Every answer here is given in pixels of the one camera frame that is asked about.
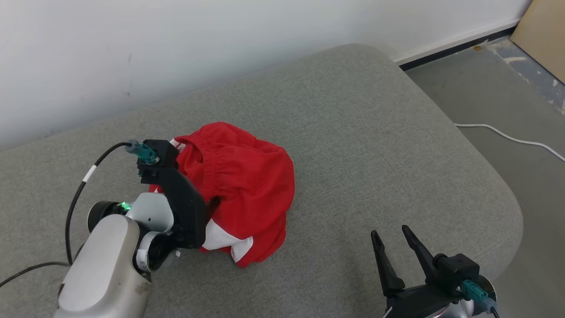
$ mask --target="white stripe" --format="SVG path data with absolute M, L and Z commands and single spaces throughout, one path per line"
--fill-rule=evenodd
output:
M 82 182 L 88 182 L 88 179 L 90 179 L 90 176 L 92 175 L 95 169 L 96 169 L 96 165 L 92 165 L 92 167 L 90 167 L 90 170 L 88 170 L 88 172 L 82 179 Z
M 238 239 L 222 229 L 214 219 L 210 219 L 206 225 L 206 240 L 202 247 L 211 251 L 226 246 L 232 247 L 232 258 L 237 263 L 253 246 L 253 237 Z
M 171 141 L 169 141 L 171 143 L 171 145 L 173 145 L 175 148 L 177 148 L 177 146 L 180 144 L 178 141 L 176 141 L 175 139 L 171 139 Z
M 386 311 L 386 313 L 385 313 L 385 315 L 383 316 L 383 318 L 386 318 L 386 317 L 388 316 L 388 314 L 390 313 L 391 310 L 392 310 L 392 307 L 390 307 L 390 308 Z
M 169 141 L 169 143 L 171 143 L 171 145 L 175 146 L 175 148 L 177 148 L 177 150 L 178 150 L 179 152 L 182 152 L 182 150 L 184 149 L 184 147 L 186 147 L 186 144 L 179 143 L 179 142 L 176 141 L 175 139 L 171 139 L 171 141 Z

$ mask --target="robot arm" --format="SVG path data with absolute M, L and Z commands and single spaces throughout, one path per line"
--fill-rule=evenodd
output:
M 384 318 L 468 318 L 496 312 L 492 284 L 479 275 L 479 265 L 463 254 L 447 257 L 432 254 L 407 226 L 402 232 L 416 253 L 425 274 L 425 284 L 405 289 L 396 276 L 377 231 L 371 233 L 383 294 Z
M 142 193 L 132 204 L 100 201 L 90 210 L 90 236 L 59 288 L 56 318 L 141 317 L 151 273 L 178 248 L 205 240 L 206 205 L 178 170 L 178 150 L 166 140 L 132 141 L 141 182 L 164 194 Z

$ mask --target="green led light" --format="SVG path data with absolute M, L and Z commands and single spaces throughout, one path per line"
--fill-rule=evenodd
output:
M 132 208 L 132 206 L 129 205 L 129 203 L 127 203 L 127 202 L 122 202 L 122 203 L 120 203 L 120 205 L 121 205 L 122 208 L 124 208 L 126 210 L 130 210 Z

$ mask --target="baseboard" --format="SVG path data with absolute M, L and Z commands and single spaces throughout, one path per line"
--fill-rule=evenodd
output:
M 393 61 L 394 61 L 394 63 L 396 63 L 399 66 L 405 65 L 407 63 L 418 60 L 420 58 L 424 58 L 424 57 L 427 57 L 429 55 L 436 54 L 438 52 L 445 51 L 445 50 L 454 48 L 456 46 L 475 41 L 475 40 L 483 38 L 483 37 L 487 37 L 487 36 L 492 35 L 494 33 L 498 33 L 498 32 L 504 31 L 504 30 L 514 28 L 518 25 L 520 20 L 521 20 L 521 17 L 511 19 L 511 20 L 508 20 L 508 21 L 505 21 L 505 22 L 502 22 L 502 23 L 498 23 L 498 24 L 491 25 L 491 26 L 483 28 L 483 29 L 479 29 L 479 30 L 470 32 L 468 34 L 465 34 L 465 35 L 462 35 L 462 36 L 459 36 L 459 37 L 454 37 L 454 38 L 448 39 L 447 41 L 437 42 L 435 44 L 428 45 L 428 46 L 425 46 L 425 47 L 423 47 L 419 50 L 408 53 L 404 56 L 394 58 Z

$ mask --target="gray fabric surface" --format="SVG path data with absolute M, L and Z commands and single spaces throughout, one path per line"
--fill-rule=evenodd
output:
M 64 220 L 84 174 L 110 145 L 170 139 L 226 121 L 284 147 L 296 196 L 283 246 L 236 267 L 221 252 L 183 251 L 154 275 L 145 317 L 369 317 L 385 299 L 370 231 L 379 231 L 407 286 L 423 283 L 401 225 L 431 253 L 465 253 L 495 278 L 520 243 L 522 216 L 494 169 L 387 57 L 334 48 L 181 100 L 0 153 L 0 277 L 65 260 Z M 146 190 L 135 158 L 118 151 L 87 184 L 73 251 L 98 200 Z M 0 289 L 1 317 L 50 317 L 66 268 L 28 273 Z

